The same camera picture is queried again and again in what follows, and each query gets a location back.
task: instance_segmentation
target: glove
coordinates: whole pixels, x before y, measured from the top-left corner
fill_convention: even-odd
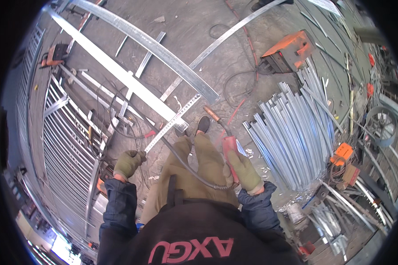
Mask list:
[[[126,182],[128,178],[134,175],[136,169],[146,161],[146,152],[144,151],[125,151],[118,157],[117,164],[114,167],[114,176],[121,175]]]
[[[264,181],[255,171],[251,161],[246,156],[237,155],[235,151],[230,150],[227,153],[227,157],[239,177],[240,185],[249,195],[255,195],[255,193],[264,187]]]

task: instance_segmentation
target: welding machine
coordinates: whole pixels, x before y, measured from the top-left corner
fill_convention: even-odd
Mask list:
[[[315,50],[315,42],[305,30],[285,36],[261,57],[273,73],[295,72]]]

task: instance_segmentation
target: stack of steel profiles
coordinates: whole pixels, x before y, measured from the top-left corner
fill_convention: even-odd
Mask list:
[[[316,103],[327,100],[315,71],[308,67],[298,76],[302,95],[279,83],[282,93],[258,103],[263,118],[257,113],[255,122],[243,125],[279,186],[284,183],[289,189],[302,191],[325,173],[333,156],[334,130],[330,112]]]

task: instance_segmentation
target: red welding gun handle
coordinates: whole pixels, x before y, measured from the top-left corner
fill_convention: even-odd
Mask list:
[[[234,136],[227,136],[221,140],[221,144],[223,145],[223,154],[224,158],[227,160],[227,164],[230,167],[230,171],[233,175],[233,181],[235,183],[239,183],[239,177],[237,176],[236,172],[233,169],[233,166],[228,161],[228,151],[233,150],[236,152],[237,155],[240,155],[239,151],[237,150],[236,138]]]

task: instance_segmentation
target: person's left hand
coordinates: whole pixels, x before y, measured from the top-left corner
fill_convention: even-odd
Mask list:
[[[146,152],[125,151],[118,157],[117,164],[114,167],[114,177],[117,178],[116,175],[120,175],[125,182],[128,182],[128,178],[133,176],[136,169],[145,161]]]

